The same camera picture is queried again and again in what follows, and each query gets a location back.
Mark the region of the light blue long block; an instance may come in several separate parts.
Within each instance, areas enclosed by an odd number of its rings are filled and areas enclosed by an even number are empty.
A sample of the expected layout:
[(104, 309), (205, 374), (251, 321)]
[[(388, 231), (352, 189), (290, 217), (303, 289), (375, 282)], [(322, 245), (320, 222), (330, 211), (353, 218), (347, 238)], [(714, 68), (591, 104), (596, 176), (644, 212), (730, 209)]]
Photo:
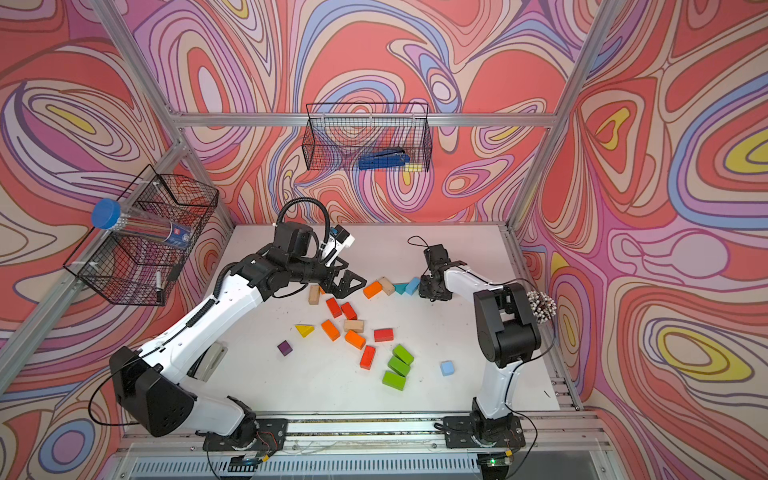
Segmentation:
[(420, 278), (419, 278), (419, 277), (414, 277), (414, 278), (412, 278), (412, 279), (411, 279), (411, 280), (410, 280), (410, 281), (409, 281), (409, 282), (406, 284), (406, 287), (405, 287), (405, 290), (404, 290), (404, 292), (405, 292), (407, 295), (414, 295), (414, 294), (417, 292), (417, 290), (418, 290), (418, 288), (419, 288), (419, 285), (420, 285)]

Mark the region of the red block small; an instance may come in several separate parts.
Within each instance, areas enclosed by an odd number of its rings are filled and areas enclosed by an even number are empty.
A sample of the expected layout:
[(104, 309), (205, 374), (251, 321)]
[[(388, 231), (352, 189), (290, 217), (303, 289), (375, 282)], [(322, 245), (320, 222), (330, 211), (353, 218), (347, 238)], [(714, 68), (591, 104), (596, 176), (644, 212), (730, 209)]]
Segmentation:
[(381, 328), (374, 331), (374, 341), (376, 343), (391, 342), (394, 340), (394, 330), (392, 328)]

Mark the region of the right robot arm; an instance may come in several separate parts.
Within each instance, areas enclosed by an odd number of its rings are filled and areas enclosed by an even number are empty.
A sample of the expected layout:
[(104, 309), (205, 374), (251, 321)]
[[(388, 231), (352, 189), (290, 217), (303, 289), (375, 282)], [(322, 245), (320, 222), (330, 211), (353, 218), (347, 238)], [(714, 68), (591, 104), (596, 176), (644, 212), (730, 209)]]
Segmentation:
[(461, 437), (485, 448), (521, 442), (521, 416), (513, 412), (511, 394), (523, 366), (541, 347), (540, 326), (557, 313), (555, 301), (524, 279), (492, 282), (460, 263), (424, 272), (418, 292), (432, 302), (459, 296), (472, 303), (486, 360), (481, 389), (463, 418), (466, 425), (453, 427), (450, 419), (443, 420), (446, 443), (456, 448)]

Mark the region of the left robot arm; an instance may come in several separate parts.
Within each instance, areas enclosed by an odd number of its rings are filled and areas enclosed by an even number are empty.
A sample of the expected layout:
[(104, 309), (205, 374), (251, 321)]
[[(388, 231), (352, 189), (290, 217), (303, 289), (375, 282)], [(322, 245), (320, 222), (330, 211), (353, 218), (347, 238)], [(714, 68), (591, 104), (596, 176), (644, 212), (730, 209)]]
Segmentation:
[(285, 209), (275, 222), (273, 240), (219, 272), (211, 294), (159, 336), (133, 350), (123, 347), (110, 358), (110, 381), (117, 403), (132, 424), (154, 437), (192, 429), (217, 437), (234, 450), (257, 441), (255, 412), (228, 396), (211, 398), (183, 387), (190, 369), (236, 322), (291, 283), (317, 285), (336, 298), (361, 290), (366, 281), (350, 271), (340, 256), (355, 241), (341, 225), (334, 226), (325, 205), (314, 198), (297, 198), (289, 207), (308, 203), (323, 216), (323, 233), (286, 220)]

